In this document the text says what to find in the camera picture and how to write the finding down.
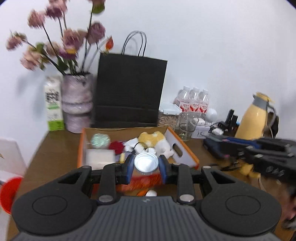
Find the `person's right hand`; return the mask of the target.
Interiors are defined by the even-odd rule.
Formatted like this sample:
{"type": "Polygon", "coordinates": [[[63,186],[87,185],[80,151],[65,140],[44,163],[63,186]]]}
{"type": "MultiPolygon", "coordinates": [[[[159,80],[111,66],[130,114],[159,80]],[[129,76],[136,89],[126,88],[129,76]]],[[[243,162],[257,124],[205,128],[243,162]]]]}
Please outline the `person's right hand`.
{"type": "Polygon", "coordinates": [[[280,195],[282,227],[295,231],[295,186],[286,186],[280,195]]]}

